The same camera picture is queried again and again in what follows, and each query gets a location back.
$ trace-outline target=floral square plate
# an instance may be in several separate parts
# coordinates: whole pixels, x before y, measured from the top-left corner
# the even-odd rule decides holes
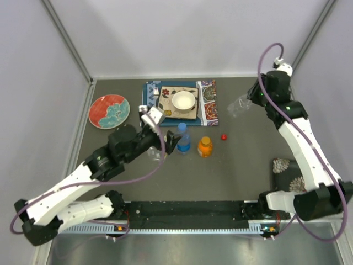
[[[195,105],[188,113],[180,113],[172,103],[173,96],[180,91],[188,91],[195,96]],[[193,87],[162,87],[157,106],[167,115],[166,118],[195,120],[199,108],[199,89]]]
[[[120,95],[98,98],[89,110],[89,121],[100,129],[112,129],[122,124],[130,113],[130,105]]]

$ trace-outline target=fork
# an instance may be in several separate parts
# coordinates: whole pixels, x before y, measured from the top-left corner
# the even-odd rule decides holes
[[[153,88],[153,95],[154,95],[155,97],[159,96],[158,87],[154,87],[154,88]]]

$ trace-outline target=orange jar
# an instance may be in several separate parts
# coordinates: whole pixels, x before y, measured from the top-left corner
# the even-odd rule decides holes
[[[212,142],[211,139],[207,136],[202,137],[199,145],[197,146],[199,154],[201,157],[210,156],[212,153]]]

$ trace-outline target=bottle label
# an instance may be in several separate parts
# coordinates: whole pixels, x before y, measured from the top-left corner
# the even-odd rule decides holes
[[[187,152],[190,149],[190,143],[187,145],[176,145],[180,152]]]

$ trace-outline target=white bowl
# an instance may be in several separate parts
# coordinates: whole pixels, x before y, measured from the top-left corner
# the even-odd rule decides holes
[[[189,112],[195,105],[195,96],[188,91],[180,91],[172,98],[173,106],[181,113]]]

